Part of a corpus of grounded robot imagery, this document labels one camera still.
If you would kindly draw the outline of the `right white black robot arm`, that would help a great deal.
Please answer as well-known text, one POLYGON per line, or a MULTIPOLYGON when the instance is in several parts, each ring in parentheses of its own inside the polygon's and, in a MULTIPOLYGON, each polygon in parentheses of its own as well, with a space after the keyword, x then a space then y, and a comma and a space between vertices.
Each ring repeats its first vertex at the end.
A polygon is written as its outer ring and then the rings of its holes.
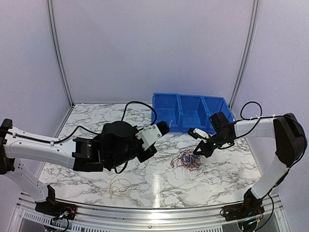
POLYGON ((233 146, 235 140, 247 136, 275 140, 276 151, 273 162, 244 194, 244 202, 239 206, 239 212, 248 217, 257 210, 263 198, 284 180, 290 169, 305 154, 308 145, 305 132, 292 113, 229 122, 224 113, 218 112, 210 117, 210 121, 215 130, 214 135, 208 135, 198 128, 190 128, 187 132, 191 137, 200 139, 194 150, 195 155, 209 158, 214 150, 221 149, 224 145, 233 146))

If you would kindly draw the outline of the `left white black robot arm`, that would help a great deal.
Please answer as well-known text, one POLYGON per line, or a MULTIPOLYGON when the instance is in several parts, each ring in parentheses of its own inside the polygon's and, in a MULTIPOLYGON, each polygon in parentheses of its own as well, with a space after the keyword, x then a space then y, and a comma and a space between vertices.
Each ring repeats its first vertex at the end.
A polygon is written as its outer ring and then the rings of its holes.
POLYGON ((7 125, 1 130, 1 174, 13 180, 51 215, 61 211, 53 190, 24 167, 21 159, 57 164, 78 172, 102 172, 134 159, 144 162, 156 153, 155 142, 163 136, 156 124, 138 129, 124 121, 106 123, 92 139, 65 141, 29 134, 7 125))

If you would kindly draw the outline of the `middle blue storage bin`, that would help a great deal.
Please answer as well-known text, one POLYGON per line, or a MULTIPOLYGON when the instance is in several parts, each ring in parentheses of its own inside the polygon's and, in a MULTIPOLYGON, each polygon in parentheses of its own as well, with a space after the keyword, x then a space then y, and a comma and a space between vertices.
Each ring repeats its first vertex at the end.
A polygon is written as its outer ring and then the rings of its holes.
POLYGON ((179 95, 182 107, 181 132, 187 132, 189 128, 199 128, 206 131, 209 128, 209 110, 206 107, 205 98, 194 95, 179 95))

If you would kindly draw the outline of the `blue storage bin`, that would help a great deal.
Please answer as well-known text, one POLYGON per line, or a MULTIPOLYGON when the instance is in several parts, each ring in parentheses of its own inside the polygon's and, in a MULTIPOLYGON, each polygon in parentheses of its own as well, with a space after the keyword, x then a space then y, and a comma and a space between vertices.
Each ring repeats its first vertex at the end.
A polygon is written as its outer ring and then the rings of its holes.
POLYGON ((182 108, 178 94, 154 93, 153 108, 157 113, 157 121, 166 121, 171 131, 180 132, 182 108))
POLYGON ((194 95, 179 95, 182 107, 181 132, 187 132, 189 128, 199 128, 206 131, 209 128, 209 110, 206 107, 205 98, 194 95))
POLYGON ((207 133, 215 133, 215 130, 213 129, 213 126, 210 122, 210 117, 215 113, 223 112, 229 122, 234 121, 234 116, 231 113, 231 110, 223 97, 205 96, 204 101, 208 110, 206 113, 207 117, 205 129, 207 133))

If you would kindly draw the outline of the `right blue storage bin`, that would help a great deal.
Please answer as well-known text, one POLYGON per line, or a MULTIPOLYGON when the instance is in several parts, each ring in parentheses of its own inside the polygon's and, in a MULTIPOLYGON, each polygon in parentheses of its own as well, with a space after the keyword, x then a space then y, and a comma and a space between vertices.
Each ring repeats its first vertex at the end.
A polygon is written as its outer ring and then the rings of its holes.
POLYGON ((215 133, 215 130, 213 129, 213 126, 210 122, 210 117, 215 113, 223 112, 229 122, 234 121, 234 116, 231 113, 231 110, 223 97, 205 96, 204 101, 208 110, 206 113, 207 117, 205 129, 207 133, 215 133))

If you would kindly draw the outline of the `left blue storage bin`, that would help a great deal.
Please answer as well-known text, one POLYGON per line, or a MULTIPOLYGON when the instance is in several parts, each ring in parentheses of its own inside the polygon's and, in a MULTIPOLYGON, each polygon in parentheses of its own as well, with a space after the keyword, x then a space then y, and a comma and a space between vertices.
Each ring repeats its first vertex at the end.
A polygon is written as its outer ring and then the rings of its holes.
POLYGON ((157 121, 166 121, 171 131, 180 132, 182 108, 178 94, 154 93, 153 108, 157 113, 157 121))

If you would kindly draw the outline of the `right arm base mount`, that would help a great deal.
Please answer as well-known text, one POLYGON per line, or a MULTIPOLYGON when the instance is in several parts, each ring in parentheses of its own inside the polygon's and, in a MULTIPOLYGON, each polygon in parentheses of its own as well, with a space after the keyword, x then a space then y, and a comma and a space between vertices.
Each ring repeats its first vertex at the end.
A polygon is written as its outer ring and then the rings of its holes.
POLYGON ((262 215, 264 212, 265 209, 263 204, 258 204, 256 207, 252 208, 245 206, 244 203, 236 203, 224 206, 220 211, 220 215, 224 217, 226 221, 233 221, 262 215))

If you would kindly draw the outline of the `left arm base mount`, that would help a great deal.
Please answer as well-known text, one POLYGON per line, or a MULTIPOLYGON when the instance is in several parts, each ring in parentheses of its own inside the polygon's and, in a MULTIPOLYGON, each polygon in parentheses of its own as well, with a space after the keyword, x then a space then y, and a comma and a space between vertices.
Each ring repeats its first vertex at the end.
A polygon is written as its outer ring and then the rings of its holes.
POLYGON ((69 220, 74 220, 76 214, 77 206, 71 203, 56 201, 55 204, 50 202, 36 203, 35 210, 39 213, 43 213, 50 216, 59 216, 64 212, 69 212, 67 218, 69 220))

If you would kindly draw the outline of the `aluminium front rail frame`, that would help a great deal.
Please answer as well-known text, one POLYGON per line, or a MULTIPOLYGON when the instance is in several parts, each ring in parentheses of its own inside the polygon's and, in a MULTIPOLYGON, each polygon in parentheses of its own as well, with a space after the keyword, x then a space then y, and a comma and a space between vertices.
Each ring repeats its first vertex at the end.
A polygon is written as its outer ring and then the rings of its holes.
MULTIPOLYGON (((89 205, 75 202, 70 232, 239 232, 248 219, 226 221, 224 205, 176 209, 142 209, 89 205)), ((44 231, 51 216, 35 211, 35 203, 21 193, 9 223, 9 232, 44 231)))

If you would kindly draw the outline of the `right aluminium corner post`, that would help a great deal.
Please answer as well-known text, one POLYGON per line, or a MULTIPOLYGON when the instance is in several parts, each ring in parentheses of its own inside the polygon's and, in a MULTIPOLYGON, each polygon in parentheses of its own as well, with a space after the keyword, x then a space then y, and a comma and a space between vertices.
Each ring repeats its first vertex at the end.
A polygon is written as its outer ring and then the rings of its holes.
POLYGON ((247 38, 245 42, 245 47, 243 51, 243 55, 241 58, 238 74, 236 77, 236 82, 234 84, 234 88, 231 94, 231 98, 229 100, 229 108, 232 109, 236 103, 242 81, 245 76, 245 71, 246 71, 246 66, 249 60, 250 52, 253 47, 254 43, 254 37, 255 37, 255 32, 256 32, 256 27, 258 23, 258 15, 259 15, 259 6, 260 6, 260 1, 259 0, 254 0, 253 1, 253 6, 252 6, 252 11, 251 11, 251 18, 250 18, 250 23, 249 23, 249 29, 247 33, 247 38))

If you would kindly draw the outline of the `aluminium corner post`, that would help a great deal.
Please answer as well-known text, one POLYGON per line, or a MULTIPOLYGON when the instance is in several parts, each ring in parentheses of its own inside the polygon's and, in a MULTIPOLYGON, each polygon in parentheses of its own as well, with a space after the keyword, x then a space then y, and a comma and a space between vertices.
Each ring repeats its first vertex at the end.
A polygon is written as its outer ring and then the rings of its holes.
POLYGON ((241 58, 238 74, 236 77, 236 82, 234 84, 234 88, 231 94, 231 98, 229 100, 229 108, 232 109, 236 103, 242 81, 245 76, 245 71, 246 71, 246 66, 249 60, 250 52, 253 47, 254 43, 254 37, 255 37, 255 32, 256 32, 256 27, 258 23, 258 15, 259 15, 259 6, 260 6, 260 1, 259 0, 254 0, 253 1, 253 6, 252 6, 252 11, 251 11, 251 18, 250 18, 250 23, 249 23, 249 29, 247 33, 247 38, 245 42, 245 47, 243 51, 243 55, 241 58))
POLYGON ((57 63, 57 67, 58 67, 58 71, 60 75, 60 80, 61 80, 61 83, 64 89, 64 93, 65 93, 65 97, 68 102, 68 105, 70 107, 73 107, 74 102, 73 102, 73 98, 71 95, 69 82, 67 79, 67 75, 66 75, 66 71, 65 71, 64 64, 63 64, 63 60, 62 60, 61 51, 60 51, 60 45, 59 45, 58 34, 57 34, 57 29, 56 29, 56 18, 55 18, 53 1, 47 0, 46 6, 47 6, 47 16, 49 20, 52 44, 53 44, 53 48, 55 52, 56 63, 57 63))

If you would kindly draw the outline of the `left aluminium corner post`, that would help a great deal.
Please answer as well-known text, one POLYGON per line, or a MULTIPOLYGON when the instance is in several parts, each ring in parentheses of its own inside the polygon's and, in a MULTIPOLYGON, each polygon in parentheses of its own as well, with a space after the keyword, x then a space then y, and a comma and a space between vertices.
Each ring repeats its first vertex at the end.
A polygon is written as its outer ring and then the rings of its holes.
POLYGON ((56 18, 55 18, 53 1, 47 0, 46 6, 47 6, 47 16, 49 20, 52 44, 53 44, 53 48, 55 52, 56 63, 57 63, 57 67, 58 67, 58 71, 60 75, 60 80, 61 80, 61 83, 64 89, 64 93, 65 93, 65 97, 68 102, 68 105, 70 107, 73 107, 74 102, 73 102, 73 98, 71 95, 69 82, 67 79, 67 75, 66 75, 66 71, 65 71, 64 64, 63 64, 63 60, 62 60, 61 51, 60 51, 60 45, 59 45, 58 34, 57 34, 57 29, 56 29, 56 18))

